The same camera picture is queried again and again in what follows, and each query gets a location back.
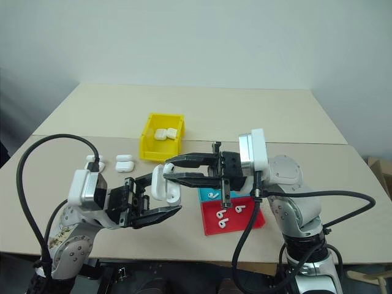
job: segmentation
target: table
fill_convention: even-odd
[[[222,150],[238,151],[237,136],[263,127],[268,155],[286,154],[302,167],[314,190],[347,189],[369,194],[372,210],[332,227],[328,242],[345,263],[392,262],[392,202],[358,153],[344,140],[308,90],[239,90],[81,84],[0,169],[0,251],[39,254],[39,246],[17,199],[15,172],[22,152],[49,134],[68,132],[91,140],[105,157],[103,176],[110,187],[127,176],[151,172],[153,162],[137,160],[129,175],[115,172],[115,156],[138,156],[138,137],[149,112],[185,114],[183,152],[210,152],[222,140]],[[37,149],[28,160],[24,184],[31,211],[41,229],[68,194],[73,173],[85,165],[91,151],[80,142],[59,139]],[[183,188],[182,210],[161,224],[141,230],[102,230],[92,257],[227,262],[240,232],[204,236],[197,191]],[[364,203],[348,197],[323,197],[327,222]],[[151,201],[151,207],[165,203]],[[275,263],[283,243],[267,203],[266,225],[252,231],[239,259]]]

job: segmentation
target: floor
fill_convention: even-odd
[[[191,262],[132,262],[124,263],[125,275],[123,281],[113,284],[112,294],[136,293],[143,284],[155,278],[165,278],[172,282],[175,294],[215,294],[216,287],[222,279],[231,276],[230,269],[207,263]],[[345,269],[358,270],[363,273],[378,273],[388,270],[382,265],[345,266]],[[0,288],[3,294],[21,294],[26,291],[26,286],[33,274],[32,262],[19,257],[0,255]],[[240,279],[249,288],[265,288],[270,279],[262,274],[241,271]],[[78,276],[72,294],[97,293],[100,280],[89,280]],[[344,279],[343,289],[345,294],[373,294],[379,293],[374,285]]]

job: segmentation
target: red plastic tray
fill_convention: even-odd
[[[204,234],[206,236],[245,230],[246,225],[251,218],[255,203],[250,197],[232,198],[232,203],[233,207],[227,209],[226,213],[224,213],[223,216],[224,219],[228,218],[228,221],[225,223],[226,227],[220,228],[220,226],[218,226],[218,222],[220,220],[216,217],[216,213],[222,210],[221,202],[201,202]],[[241,213],[237,213],[235,211],[235,207],[238,205],[246,206],[245,208],[243,208]],[[260,228],[264,224],[265,220],[263,214],[261,211],[259,211],[253,228]]]

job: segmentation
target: yellow plastic bin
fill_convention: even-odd
[[[177,136],[174,140],[168,138],[165,141],[157,141],[154,139],[156,129],[168,129],[169,127],[177,129]],[[183,115],[150,113],[140,137],[140,159],[164,162],[166,159],[178,155],[181,152],[181,137],[184,132]]]

